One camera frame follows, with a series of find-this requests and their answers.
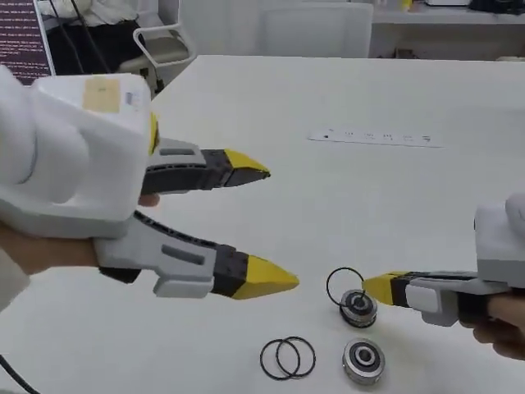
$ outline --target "ball bearing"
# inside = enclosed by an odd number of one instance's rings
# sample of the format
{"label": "ball bearing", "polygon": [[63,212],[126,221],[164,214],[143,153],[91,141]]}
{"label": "ball bearing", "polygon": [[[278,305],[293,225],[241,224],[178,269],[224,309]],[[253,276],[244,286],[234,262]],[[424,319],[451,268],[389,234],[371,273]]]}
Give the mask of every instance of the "ball bearing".
{"label": "ball bearing", "polygon": [[349,325],[367,328],[376,322],[377,302],[362,290],[348,290],[341,298],[339,312]]}
{"label": "ball bearing", "polygon": [[348,342],[343,353],[343,368],[355,383],[371,386],[385,370],[385,355],[374,342],[364,338]]}

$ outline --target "yellow fingertip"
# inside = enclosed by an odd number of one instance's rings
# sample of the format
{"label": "yellow fingertip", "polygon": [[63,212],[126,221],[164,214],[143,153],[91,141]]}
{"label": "yellow fingertip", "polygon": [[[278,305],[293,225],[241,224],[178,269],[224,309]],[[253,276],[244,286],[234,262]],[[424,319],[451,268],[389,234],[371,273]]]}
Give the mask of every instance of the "yellow fingertip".
{"label": "yellow fingertip", "polygon": [[363,281],[361,286],[363,290],[382,304],[393,305],[394,301],[392,299],[392,287],[390,281],[395,277],[404,275],[405,273],[406,272],[402,271],[394,271],[380,275],[379,277],[371,277],[370,279]]}
{"label": "yellow fingertip", "polygon": [[283,268],[256,256],[248,257],[246,281],[231,297],[234,300],[246,300],[269,294],[280,293],[296,288],[299,279]]}
{"label": "yellow fingertip", "polygon": [[266,167],[261,163],[256,162],[252,158],[246,156],[244,153],[236,152],[231,149],[224,149],[226,156],[230,160],[230,164],[234,169],[237,168],[252,168],[253,170],[261,172],[270,172]]}

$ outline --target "person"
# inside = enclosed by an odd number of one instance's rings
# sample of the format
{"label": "person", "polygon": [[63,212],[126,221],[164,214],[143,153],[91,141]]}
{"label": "person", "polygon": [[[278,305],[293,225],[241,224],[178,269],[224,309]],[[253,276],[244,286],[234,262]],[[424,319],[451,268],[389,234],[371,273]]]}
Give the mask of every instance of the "person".
{"label": "person", "polygon": [[[123,62],[142,55],[133,40],[133,32],[139,28],[138,15],[128,2],[37,1],[57,75],[114,73]],[[77,11],[87,29],[82,26]]]}
{"label": "person", "polygon": [[463,326],[473,329],[477,341],[491,344],[499,355],[525,361],[525,297],[495,295],[489,300],[488,313],[494,322]]}
{"label": "person", "polygon": [[[142,196],[139,204],[153,207],[157,195]],[[97,267],[91,240],[35,238],[0,223],[0,312],[29,284],[30,276],[57,267]]]}
{"label": "person", "polygon": [[[143,206],[155,206],[158,196],[141,197]],[[55,267],[97,267],[89,240],[31,238],[0,224],[0,311],[29,284],[28,276]],[[488,304],[494,322],[470,325],[482,344],[492,344],[499,355],[525,361],[525,297],[496,295]]]}

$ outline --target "white shelf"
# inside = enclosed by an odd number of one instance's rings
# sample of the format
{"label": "white shelf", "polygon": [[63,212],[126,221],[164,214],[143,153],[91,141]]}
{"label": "white shelf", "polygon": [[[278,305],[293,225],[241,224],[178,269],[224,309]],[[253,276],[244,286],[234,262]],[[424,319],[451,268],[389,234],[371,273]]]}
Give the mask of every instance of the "white shelf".
{"label": "white shelf", "polygon": [[525,25],[525,14],[494,15],[462,7],[429,7],[418,4],[411,11],[376,9],[374,23],[392,25]]}

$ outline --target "human hand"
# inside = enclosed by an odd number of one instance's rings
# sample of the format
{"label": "human hand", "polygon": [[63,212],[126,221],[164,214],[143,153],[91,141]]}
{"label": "human hand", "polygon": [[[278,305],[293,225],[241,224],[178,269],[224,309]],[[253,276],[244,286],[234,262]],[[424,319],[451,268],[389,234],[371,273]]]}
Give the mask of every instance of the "human hand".
{"label": "human hand", "polygon": [[[154,207],[158,195],[140,197],[143,207]],[[33,238],[0,223],[0,247],[18,263],[22,270],[33,275],[51,267],[97,267],[92,240]]]}
{"label": "human hand", "polygon": [[489,301],[488,313],[496,321],[464,326],[474,328],[477,341],[492,344],[499,355],[525,361],[525,297],[496,295]]}

